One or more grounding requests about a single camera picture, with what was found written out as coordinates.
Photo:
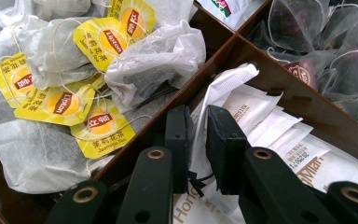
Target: lipton tea bag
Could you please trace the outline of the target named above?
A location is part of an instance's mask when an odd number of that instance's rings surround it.
[[[95,90],[91,85],[73,83],[45,90],[32,89],[14,111],[18,119],[31,119],[72,126],[83,122],[90,111]]]
[[[17,108],[34,88],[26,56],[20,52],[0,61],[0,91],[12,108]]]
[[[124,26],[115,18],[86,21],[74,30],[74,42],[101,71],[130,44]]]
[[[155,11],[143,0],[112,0],[110,6],[108,16],[121,21],[134,41],[152,32],[156,23]]]
[[[126,118],[119,114],[113,101],[94,101],[86,121],[71,127],[84,156],[100,158],[124,147],[135,136]]]

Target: brown tray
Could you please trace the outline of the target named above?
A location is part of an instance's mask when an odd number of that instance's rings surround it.
[[[314,127],[312,134],[358,158],[358,122],[246,40],[253,27],[268,14],[270,4],[268,0],[238,32],[198,7],[190,25],[203,33],[207,62],[93,179],[112,185],[129,175],[139,153],[152,146],[156,133],[164,132],[168,110],[178,105],[194,109],[214,75],[242,63],[257,63],[260,68],[260,74],[247,84],[263,91],[283,91],[280,106]],[[28,195],[9,189],[0,164],[0,222],[42,223],[53,204],[52,195]]]

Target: lipton logo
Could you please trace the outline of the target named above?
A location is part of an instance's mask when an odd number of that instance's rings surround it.
[[[123,48],[120,45],[120,42],[118,42],[117,38],[112,34],[110,30],[104,30],[104,34],[106,35],[107,41],[112,46],[112,48],[120,54],[123,51]]]
[[[54,114],[62,115],[71,105],[72,102],[72,93],[64,92],[61,98],[57,101],[57,104],[54,108]]]
[[[231,15],[231,10],[228,7],[228,3],[225,0],[211,0],[215,6],[219,8],[223,14],[225,14],[226,17]]]
[[[89,120],[88,125],[91,128],[100,127],[100,126],[103,126],[104,124],[106,124],[107,122],[109,122],[111,120],[113,120],[113,119],[112,119],[112,116],[110,116],[110,114],[97,115],[97,116],[92,117]]]
[[[14,86],[16,87],[17,90],[21,90],[22,88],[31,85],[32,85],[32,74],[28,74],[14,83]]]
[[[129,35],[133,35],[133,32],[135,32],[136,27],[138,26],[138,18],[139,13],[133,9],[127,22],[127,33],[129,33]]]

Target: red label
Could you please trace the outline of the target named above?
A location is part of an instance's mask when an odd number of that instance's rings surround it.
[[[62,115],[72,103],[72,93],[64,92],[54,108],[54,114]]]
[[[105,123],[109,122],[110,120],[112,120],[112,117],[110,116],[110,114],[102,114],[102,115],[97,115],[92,117],[89,120],[89,124],[87,122],[85,122],[86,126],[90,126],[91,128],[93,127],[99,127],[99,126],[103,126]]]
[[[283,67],[289,70],[295,77],[317,90],[312,60],[306,59],[299,62],[288,63]]]
[[[138,26],[138,17],[139,13],[133,9],[127,22],[127,33],[129,33],[129,35],[133,35],[133,32],[135,32],[136,27]]]
[[[14,83],[14,86],[17,88],[17,90],[21,90],[22,88],[25,88],[27,86],[32,85],[32,75],[28,74],[24,76],[22,79],[18,80],[16,83]]]
[[[117,53],[121,53],[123,51],[123,48],[120,45],[120,42],[118,42],[117,38],[112,34],[110,30],[103,31],[106,35],[106,38],[109,42],[109,44],[117,51]]]

